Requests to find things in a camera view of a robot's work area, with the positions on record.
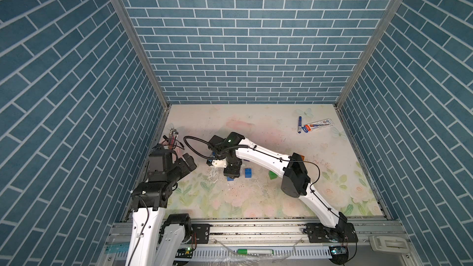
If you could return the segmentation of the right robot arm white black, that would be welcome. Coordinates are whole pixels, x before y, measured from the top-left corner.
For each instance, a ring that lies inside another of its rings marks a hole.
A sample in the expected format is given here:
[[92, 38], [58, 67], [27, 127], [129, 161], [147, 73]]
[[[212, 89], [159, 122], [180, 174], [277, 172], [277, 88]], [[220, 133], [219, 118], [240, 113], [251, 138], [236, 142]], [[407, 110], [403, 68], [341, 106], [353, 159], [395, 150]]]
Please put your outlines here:
[[281, 190], [289, 197], [301, 200], [319, 218], [325, 238], [339, 243], [356, 243], [358, 236], [347, 217], [332, 207], [315, 189], [302, 156], [285, 155], [255, 144], [250, 139], [232, 132], [227, 138], [213, 136], [207, 143], [213, 156], [207, 159], [212, 167], [222, 167], [224, 176], [240, 176], [243, 161], [262, 166], [282, 179]]

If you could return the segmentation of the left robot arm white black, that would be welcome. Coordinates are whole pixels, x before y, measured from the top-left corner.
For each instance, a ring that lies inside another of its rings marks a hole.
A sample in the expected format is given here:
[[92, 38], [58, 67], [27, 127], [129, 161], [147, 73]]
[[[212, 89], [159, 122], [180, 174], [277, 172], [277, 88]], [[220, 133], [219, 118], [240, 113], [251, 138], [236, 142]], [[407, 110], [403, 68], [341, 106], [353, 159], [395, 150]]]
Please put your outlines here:
[[196, 169], [189, 154], [154, 149], [148, 158], [145, 181], [131, 193], [132, 234], [127, 266], [171, 266], [183, 242], [191, 238], [190, 216], [171, 214], [165, 219], [168, 200], [178, 182]]

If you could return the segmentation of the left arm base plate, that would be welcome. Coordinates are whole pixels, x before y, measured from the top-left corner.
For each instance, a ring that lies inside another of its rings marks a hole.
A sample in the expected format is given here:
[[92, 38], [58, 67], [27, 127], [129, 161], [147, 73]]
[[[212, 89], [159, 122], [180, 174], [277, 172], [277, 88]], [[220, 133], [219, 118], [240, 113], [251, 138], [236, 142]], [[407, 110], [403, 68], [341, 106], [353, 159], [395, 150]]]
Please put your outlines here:
[[192, 224], [192, 230], [195, 234], [194, 243], [196, 243], [197, 245], [208, 244], [210, 228], [211, 226], [209, 224]]

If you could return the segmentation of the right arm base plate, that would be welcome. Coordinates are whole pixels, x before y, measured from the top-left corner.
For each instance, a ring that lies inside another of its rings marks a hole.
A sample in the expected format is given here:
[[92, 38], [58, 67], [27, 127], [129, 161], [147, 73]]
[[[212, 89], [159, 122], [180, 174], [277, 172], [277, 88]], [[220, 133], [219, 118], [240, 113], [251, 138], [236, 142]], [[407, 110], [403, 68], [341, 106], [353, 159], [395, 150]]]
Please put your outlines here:
[[354, 225], [345, 225], [344, 232], [339, 233], [336, 229], [324, 227], [320, 223], [308, 223], [303, 233], [307, 235], [309, 243], [357, 243], [358, 236]]

